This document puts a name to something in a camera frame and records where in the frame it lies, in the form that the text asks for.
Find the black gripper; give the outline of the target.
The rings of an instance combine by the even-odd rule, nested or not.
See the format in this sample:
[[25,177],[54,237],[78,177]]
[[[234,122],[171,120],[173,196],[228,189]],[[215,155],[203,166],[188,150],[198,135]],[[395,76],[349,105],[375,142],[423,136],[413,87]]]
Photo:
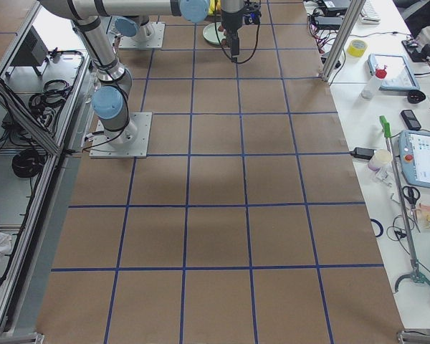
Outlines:
[[239,35],[238,29],[225,29],[226,43],[230,49],[231,61],[237,63],[239,56]]

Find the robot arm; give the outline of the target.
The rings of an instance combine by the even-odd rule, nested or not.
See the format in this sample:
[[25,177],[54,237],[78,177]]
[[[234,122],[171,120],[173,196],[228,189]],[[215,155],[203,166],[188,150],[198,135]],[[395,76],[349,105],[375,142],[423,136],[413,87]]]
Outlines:
[[[91,58],[98,66],[109,69],[116,63],[110,41],[100,28],[102,16],[183,16],[198,23],[206,18],[209,1],[41,1],[49,12],[73,21]],[[239,56],[238,30],[244,22],[248,4],[245,1],[221,2],[221,25],[227,33],[230,60],[237,62]]]
[[99,86],[92,95],[91,104],[102,123],[104,135],[112,145],[131,143],[138,132],[128,107],[131,73],[114,53],[98,16],[74,20],[73,24],[97,68]]

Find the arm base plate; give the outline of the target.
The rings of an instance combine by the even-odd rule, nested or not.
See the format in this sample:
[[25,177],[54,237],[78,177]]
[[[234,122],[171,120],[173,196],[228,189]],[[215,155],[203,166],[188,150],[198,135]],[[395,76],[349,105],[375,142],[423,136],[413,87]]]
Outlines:
[[146,158],[151,131],[152,113],[130,113],[130,121],[125,130],[117,134],[106,131],[96,135],[90,149],[91,158]]
[[164,22],[148,22],[137,25],[132,22],[116,22],[116,29],[120,36],[120,49],[160,49],[163,46],[163,37],[166,24]]

